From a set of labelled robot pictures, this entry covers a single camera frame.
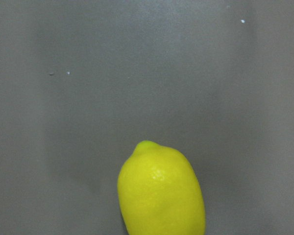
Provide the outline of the yellow lemon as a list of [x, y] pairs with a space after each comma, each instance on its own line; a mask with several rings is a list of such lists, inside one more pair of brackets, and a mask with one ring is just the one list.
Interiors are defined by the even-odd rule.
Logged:
[[142, 141], [117, 181], [121, 214], [130, 235], [202, 235], [205, 207], [196, 174], [178, 150]]

